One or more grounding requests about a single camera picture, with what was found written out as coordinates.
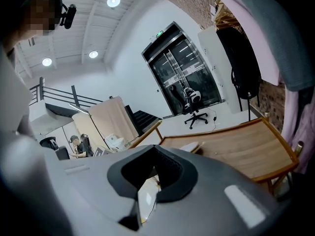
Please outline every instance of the floor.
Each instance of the floor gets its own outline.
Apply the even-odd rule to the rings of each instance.
[[[162,124],[158,127],[158,129],[162,137],[164,137],[210,132],[213,130],[233,127],[248,121],[248,110],[232,114],[227,103],[221,103],[209,108],[202,109],[198,114],[202,113],[208,114],[208,117],[203,116],[203,118],[208,120],[208,124],[205,124],[205,122],[202,120],[197,120],[192,126],[192,129],[189,129],[190,122],[188,122],[186,125],[184,124],[184,121],[190,118],[190,115],[188,114],[164,119],[162,120]],[[251,111],[251,120],[256,118],[256,115]],[[158,143],[159,137],[156,132],[153,132],[140,144],[140,146]]]

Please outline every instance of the exit sign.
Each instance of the exit sign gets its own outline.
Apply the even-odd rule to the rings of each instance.
[[[164,32],[161,30],[158,34],[157,34],[157,38],[160,37]]]

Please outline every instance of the door frame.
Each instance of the door frame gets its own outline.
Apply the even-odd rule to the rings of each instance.
[[[189,44],[191,45],[194,54],[196,55],[196,57],[199,57],[199,59],[201,60],[201,63],[204,64],[205,69],[207,70],[207,72],[208,72],[208,73],[212,76],[212,78],[213,78],[213,75],[212,75],[212,73],[211,73],[211,71],[210,71],[210,69],[209,69],[209,67],[208,67],[208,65],[207,65],[207,63],[206,63],[206,61],[205,61],[205,59],[204,59],[204,58],[202,57],[202,55],[200,54],[200,52],[198,51],[198,49],[197,49],[197,47],[195,46],[195,44],[193,43],[193,41],[188,37],[188,35],[183,31],[183,29],[182,29],[175,21],[173,21],[170,25],[168,25],[168,26],[163,30],[163,32],[166,32],[166,31],[167,31],[171,26],[173,26],[173,25],[175,25],[175,26],[181,31],[181,33],[185,36],[185,38],[187,39],[187,41],[188,41]],[[171,43],[173,43],[174,41],[176,41],[177,38],[178,38],[180,35],[182,35],[182,34],[179,34],[179,35],[177,35],[176,37],[174,37],[173,39],[171,39],[171,40],[165,45],[165,47],[166,47],[166,46],[169,46]],[[149,63],[150,63],[157,55],[159,55],[159,54],[165,49],[165,47],[161,48],[161,49],[155,54],[155,56],[152,57],[150,60],[146,60],[146,58],[145,58],[144,55],[143,55],[143,54],[146,52],[146,50],[147,50],[153,43],[154,43],[154,42],[151,42],[151,43],[143,50],[143,52],[141,53],[141,56],[142,56],[142,58],[144,59],[145,63],[147,64],[147,66],[148,66],[150,72],[152,73],[152,76],[154,77],[154,79],[155,79],[155,81],[156,81],[156,83],[157,83],[157,86],[158,86],[160,92],[162,93],[162,95],[163,95],[163,97],[164,97],[164,99],[165,99],[165,101],[166,101],[166,103],[167,103],[167,105],[168,105],[169,110],[170,110],[171,113],[172,113],[172,117],[174,117],[174,116],[175,116],[175,115],[174,115],[174,112],[173,112],[173,110],[172,110],[172,108],[171,108],[171,106],[170,106],[170,104],[169,104],[169,102],[168,102],[168,100],[167,100],[167,98],[166,98],[164,92],[163,92],[163,89],[161,88],[161,86],[160,86],[160,84],[159,84],[159,82],[158,82],[158,80],[157,80],[157,78],[156,78],[156,76],[155,76],[155,74],[154,74],[152,68],[151,68],[150,65],[149,65]],[[217,93],[217,95],[218,95],[219,103],[217,102],[217,103],[211,104],[211,105],[209,105],[209,106],[217,105],[217,104],[222,103],[222,98],[221,98],[220,92],[219,92],[219,90],[218,90],[218,85],[217,85],[216,83],[215,83],[215,85],[216,85],[216,93]]]

